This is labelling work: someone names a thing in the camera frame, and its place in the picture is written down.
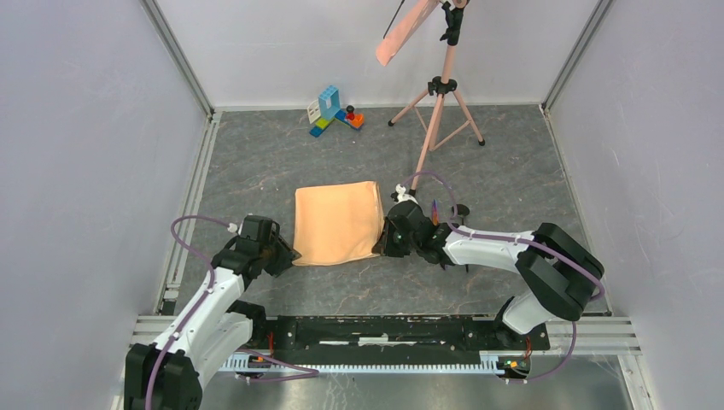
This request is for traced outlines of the peach cloth napkin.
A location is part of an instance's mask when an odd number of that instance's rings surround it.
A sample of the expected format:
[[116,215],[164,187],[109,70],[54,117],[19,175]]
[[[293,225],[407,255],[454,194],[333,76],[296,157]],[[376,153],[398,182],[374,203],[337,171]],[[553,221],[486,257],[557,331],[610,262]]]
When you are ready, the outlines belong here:
[[375,257],[382,234],[379,184],[363,181],[295,191],[293,248],[298,267],[328,267]]

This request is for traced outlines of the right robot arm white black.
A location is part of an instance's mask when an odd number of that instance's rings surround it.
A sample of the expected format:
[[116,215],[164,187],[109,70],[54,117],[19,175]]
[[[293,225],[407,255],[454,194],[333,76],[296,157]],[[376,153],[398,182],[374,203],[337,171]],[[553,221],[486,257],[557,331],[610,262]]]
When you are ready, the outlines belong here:
[[417,254],[443,268],[476,265],[518,274],[528,288],[504,305],[493,325],[493,338],[505,349],[552,319],[576,322],[587,304],[604,294],[604,266],[552,223],[533,231],[479,231],[435,223],[416,202],[404,201],[385,217],[372,251],[394,258]]

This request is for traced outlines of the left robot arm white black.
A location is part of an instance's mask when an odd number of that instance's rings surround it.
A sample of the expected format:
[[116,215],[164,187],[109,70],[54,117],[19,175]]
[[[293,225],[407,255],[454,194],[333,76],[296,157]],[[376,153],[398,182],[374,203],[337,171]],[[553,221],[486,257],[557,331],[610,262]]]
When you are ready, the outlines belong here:
[[263,307],[240,298],[263,272],[277,277],[300,254],[270,218],[250,214],[225,228],[232,237],[212,257],[181,242],[205,263],[206,277],[164,331],[151,343],[133,344],[126,354],[125,409],[197,409],[208,382],[236,349],[266,341]]

